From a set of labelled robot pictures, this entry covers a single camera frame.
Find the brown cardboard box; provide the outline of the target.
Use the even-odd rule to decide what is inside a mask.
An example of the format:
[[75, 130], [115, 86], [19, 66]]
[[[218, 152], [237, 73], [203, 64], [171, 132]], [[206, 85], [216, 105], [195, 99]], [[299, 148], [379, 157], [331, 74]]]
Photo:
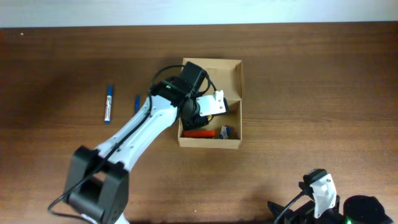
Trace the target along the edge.
[[[211, 81], [218, 90], [224, 91], [224, 98], [228, 103], [227, 114], [215, 116], [208, 125], [200, 130], [214, 130], [216, 137], [183, 138], [183, 124], [178, 124], [178, 143], [180, 147], [202, 147], [238, 149], [242, 143], [242, 99], [245, 91], [243, 61], [215, 58], [184, 58], [183, 63], [192, 62], [204, 70], [210, 76]], [[219, 139], [222, 126], [230, 126], [232, 129], [229, 139]]]

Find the red stapler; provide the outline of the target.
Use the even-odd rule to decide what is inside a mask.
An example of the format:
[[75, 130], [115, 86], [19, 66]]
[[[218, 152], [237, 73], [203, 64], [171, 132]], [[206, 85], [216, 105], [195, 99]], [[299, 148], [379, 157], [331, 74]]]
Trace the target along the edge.
[[214, 130], [192, 130], [192, 131], [183, 131], [183, 138], [204, 138], [204, 139], [212, 139], [216, 137], [216, 133]]

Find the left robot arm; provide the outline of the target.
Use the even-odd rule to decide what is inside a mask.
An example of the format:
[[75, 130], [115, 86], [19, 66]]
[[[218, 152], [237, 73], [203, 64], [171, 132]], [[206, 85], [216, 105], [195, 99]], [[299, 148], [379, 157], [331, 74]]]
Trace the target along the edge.
[[[58, 201], [71, 206], [86, 223], [127, 223], [129, 173], [143, 152], [165, 129], [181, 119], [190, 129], [209, 123], [210, 116], [228, 112], [223, 90], [209, 74], [187, 62], [180, 74], [151, 82], [139, 111], [112, 137], [94, 149], [80, 146], [72, 155], [67, 181]], [[200, 87], [214, 89], [207, 95]]]

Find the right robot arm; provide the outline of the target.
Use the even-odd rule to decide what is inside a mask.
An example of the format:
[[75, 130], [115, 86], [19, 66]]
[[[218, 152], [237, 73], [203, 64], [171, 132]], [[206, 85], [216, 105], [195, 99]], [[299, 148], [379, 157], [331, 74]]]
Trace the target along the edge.
[[274, 223], [294, 224], [394, 224], [376, 197], [354, 195], [343, 203], [325, 169], [314, 169], [298, 183], [300, 192], [287, 205], [268, 201]]

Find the blue ballpoint pen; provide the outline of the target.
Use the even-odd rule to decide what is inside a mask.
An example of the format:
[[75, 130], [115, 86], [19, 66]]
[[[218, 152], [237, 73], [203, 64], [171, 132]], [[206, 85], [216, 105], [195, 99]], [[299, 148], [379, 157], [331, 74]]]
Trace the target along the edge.
[[137, 114], [140, 108], [140, 95], [136, 95], [134, 98], [134, 114]]

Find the blue white marker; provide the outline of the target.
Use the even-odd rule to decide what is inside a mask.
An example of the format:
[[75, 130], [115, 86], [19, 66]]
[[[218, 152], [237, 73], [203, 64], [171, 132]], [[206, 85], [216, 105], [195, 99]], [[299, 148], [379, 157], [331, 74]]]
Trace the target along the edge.
[[106, 104], [105, 104], [105, 112], [104, 112], [104, 123], [110, 124], [111, 122], [111, 106], [113, 100], [113, 86], [109, 86], [106, 94]]

